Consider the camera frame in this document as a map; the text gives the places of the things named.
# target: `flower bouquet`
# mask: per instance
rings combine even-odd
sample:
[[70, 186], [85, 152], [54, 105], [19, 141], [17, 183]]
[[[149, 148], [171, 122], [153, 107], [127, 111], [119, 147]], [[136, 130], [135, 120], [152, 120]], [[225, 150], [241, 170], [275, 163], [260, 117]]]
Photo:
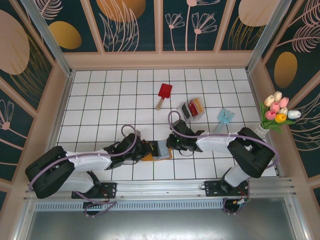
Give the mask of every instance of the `flower bouquet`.
[[282, 97], [280, 91], [268, 96], [264, 103], [260, 102], [262, 121], [258, 128], [254, 130], [259, 137], [263, 138], [270, 129], [282, 133], [279, 126], [294, 124], [291, 120], [300, 118], [301, 112], [296, 110], [288, 111], [288, 102], [289, 98]]

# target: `tulip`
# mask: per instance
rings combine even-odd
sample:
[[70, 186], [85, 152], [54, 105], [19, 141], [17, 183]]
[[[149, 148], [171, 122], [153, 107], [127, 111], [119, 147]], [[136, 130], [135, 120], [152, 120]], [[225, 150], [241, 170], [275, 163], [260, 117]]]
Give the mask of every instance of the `tulip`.
[[276, 91], [274, 93], [274, 101], [279, 102], [279, 100], [282, 98], [282, 93], [280, 91]]
[[299, 112], [298, 110], [291, 110], [288, 111], [288, 118], [289, 119], [298, 119], [301, 117], [301, 112]]
[[288, 115], [288, 108], [284, 107], [284, 108], [281, 108], [279, 111], [278, 111], [278, 114], [284, 114], [284, 115]]
[[283, 113], [279, 113], [275, 116], [275, 121], [280, 124], [280, 123], [283, 123], [285, 120], [287, 119], [287, 116], [284, 115]]
[[272, 103], [270, 106], [270, 110], [273, 110], [276, 113], [279, 112], [279, 110], [280, 110], [279, 103], [277, 103], [276, 101], [274, 103]]
[[281, 98], [278, 103], [279, 103], [279, 107], [280, 108], [285, 108], [287, 105], [288, 105], [288, 102], [289, 102], [289, 98], [288, 97], [283, 97]]
[[273, 104], [274, 102], [275, 102], [275, 97], [273, 95], [270, 95], [264, 101], [264, 105], [266, 105], [267, 107], [270, 107], [271, 104]]
[[277, 112], [274, 110], [269, 110], [265, 113], [265, 117], [268, 120], [273, 120], [276, 118]]

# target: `pink tulip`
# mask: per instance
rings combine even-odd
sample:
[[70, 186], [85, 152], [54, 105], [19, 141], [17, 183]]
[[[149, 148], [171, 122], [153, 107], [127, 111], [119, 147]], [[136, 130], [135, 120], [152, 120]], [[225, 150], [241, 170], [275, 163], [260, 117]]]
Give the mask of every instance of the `pink tulip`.
[[273, 110], [276, 113], [279, 112], [279, 110], [280, 110], [279, 103], [277, 103], [276, 101], [274, 103], [272, 103], [270, 106], [270, 110]]
[[283, 97], [279, 100], [278, 104], [280, 108], [285, 108], [288, 105], [289, 98], [288, 97]]
[[274, 110], [269, 110], [265, 113], [265, 117], [268, 120], [273, 120], [276, 118], [277, 112]]

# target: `white tiled floor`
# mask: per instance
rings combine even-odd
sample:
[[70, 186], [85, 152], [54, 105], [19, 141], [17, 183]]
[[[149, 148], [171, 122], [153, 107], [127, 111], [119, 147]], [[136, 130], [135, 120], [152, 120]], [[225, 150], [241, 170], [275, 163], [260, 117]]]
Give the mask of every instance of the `white tiled floor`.
[[[170, 99], [154, 107], [161, 84], [171, 84]], [[193, 131], [213, 131], [222, 107], [234, 113], [222, 133], [235, 133], [259, 122], [244, 69], [157, 69], [77, 71], [66, 107], [58, 145], [67, 151], [90, 152], [121, 141], [121, 126], [134, 125], [145, 140], [164, 140], [171, 133], [167, 118], [180, 103], [199, 97], [205, 114]], [[95, 171], [101, 181], [220, 178], [235, 161], [230, 153], [173, 151], [173, 159], [139, 162]], [[276, 176], [274, 168], [263, 177]]]

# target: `wooden popsicle stick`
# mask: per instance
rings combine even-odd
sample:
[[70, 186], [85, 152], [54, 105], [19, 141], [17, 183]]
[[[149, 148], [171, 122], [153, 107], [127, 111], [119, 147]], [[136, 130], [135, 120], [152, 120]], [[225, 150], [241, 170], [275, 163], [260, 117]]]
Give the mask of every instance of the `wooden popsicle stick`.
[[159, 101], [158, 105], [156, 106], [155, 110], [157, 110], [157, 111], [160, 110], [161, 105], [162, 105], [162, 103], [164, 102], [164, 100], [165, 100], [164, 98], [161, 98], [161, 99], [160, 99], [160, 101]]

